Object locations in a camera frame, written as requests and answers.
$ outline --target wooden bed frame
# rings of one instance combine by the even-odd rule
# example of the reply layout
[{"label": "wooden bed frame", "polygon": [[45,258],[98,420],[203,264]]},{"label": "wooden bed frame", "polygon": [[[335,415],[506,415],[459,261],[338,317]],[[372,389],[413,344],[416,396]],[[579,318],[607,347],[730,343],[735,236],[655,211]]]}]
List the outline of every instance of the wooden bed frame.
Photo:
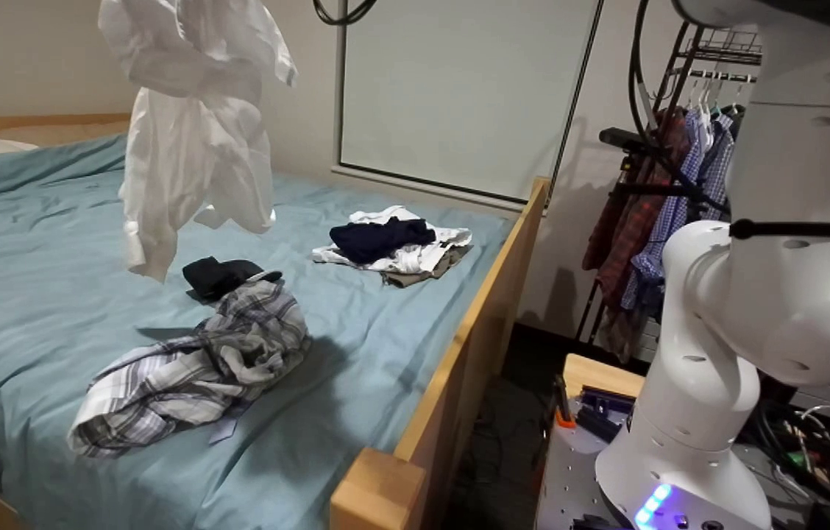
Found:
[{"label": "wooden bed frame", "polygon": [[[0,119],[0,138],[33,144],[66,144],[125,131],[126,115]],[[332,530],[438,527],[482,393],[504,365],[544,205],[547,184],[535,180],[400,443],[391,455],[362,450],[335,487],[331,499]],[[20,523],[0,502],[0,530],[16,527]]]}]

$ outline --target blue bed sheet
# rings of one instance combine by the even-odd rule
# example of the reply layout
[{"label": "blue bed sheet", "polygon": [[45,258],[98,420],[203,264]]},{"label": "blue bed sheet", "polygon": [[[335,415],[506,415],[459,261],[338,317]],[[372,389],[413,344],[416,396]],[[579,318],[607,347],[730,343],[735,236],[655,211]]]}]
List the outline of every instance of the blue bed sheet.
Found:
[{"label": "blue bed sheet", "polygon": [[[39,530],[323,527],[359,449],[400,437],[510,221],[406,205],[476,244],[443,281],[391,289],[309,250],[353,211],[397,200],[281,174],[273,231],[185,227],[169,281],[153,284],[122,264],[122,174],[125,138],[0,156],[0,495]],[[151,344],[136,328],[209,317],[181,275],[201,258],[287,275],[315,339],[303,365],[226,443],[209,446],[216,428],[201,428],[76,459],[66,446],[76,406],[100,368]]]}]

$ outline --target bed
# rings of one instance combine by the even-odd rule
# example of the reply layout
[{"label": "bed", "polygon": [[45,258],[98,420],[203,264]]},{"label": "bed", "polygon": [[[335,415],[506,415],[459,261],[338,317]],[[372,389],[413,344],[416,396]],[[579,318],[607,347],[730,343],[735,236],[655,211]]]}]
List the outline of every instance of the bed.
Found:
[{"label": "bed", "polygon": [[[435,527],[482,389],[504,364],[544,184],[513,221],[419,205],[438,225],[471,227],[476,249],[443,281],[390,293],[373,275],[313,266],[307,250],[351,211],[391,197],[281,174],[276,231],[257,238],[192,227],[169,284],[156,287],[117,264],[125,138],[100,135],[125,124],[125,115],[0,119],[10,143],[79,143],[0,156],[0,527]],[[209,446],[201,428],[117,459],[72,462],[60,450],[61,428],[85,381],[142,343],[134,328],[203,318],[176,275],[201,255],[281,268],[309,317],[315,355],[248,409],[229,443]],[[373,300],[390,305],[365,317],[362,328],[379,339],[372,344],[372,336],[347,336],[357,324],[345,318]],[[104,511],[104,523],[79,523],[85,508]]]}]

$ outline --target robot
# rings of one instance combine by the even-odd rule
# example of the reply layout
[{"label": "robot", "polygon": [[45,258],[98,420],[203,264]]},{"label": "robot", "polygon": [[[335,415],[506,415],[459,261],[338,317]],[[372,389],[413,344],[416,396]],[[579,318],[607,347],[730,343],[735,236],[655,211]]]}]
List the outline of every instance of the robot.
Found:
[{"label": "robot", "polygon": [[734,225],[685,225],[665,244],[660,352],[594,474],[634,527],[681,527],[655,520],[675,493],[682,514],[772,527],[734,443],[758,406],[758,372],[830,384],[830,0],[675,7],[703,28],[758,25],[765,62],[740,135]]}]

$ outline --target gray plaid shirt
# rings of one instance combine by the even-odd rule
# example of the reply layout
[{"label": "gray plaid shirt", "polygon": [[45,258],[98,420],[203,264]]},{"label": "gray plaid shirt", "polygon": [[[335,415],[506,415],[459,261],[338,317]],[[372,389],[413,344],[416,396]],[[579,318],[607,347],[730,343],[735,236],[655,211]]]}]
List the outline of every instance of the gray plaid shirt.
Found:
[{"label": "gray plaid shirt", "polygon": [[69,446],[82,456],[114,456],[219,421],[281,384],[303,359],[303,343],[297,300],[284,284],[251,277],[195,336],[129,352],[94,377]]}]

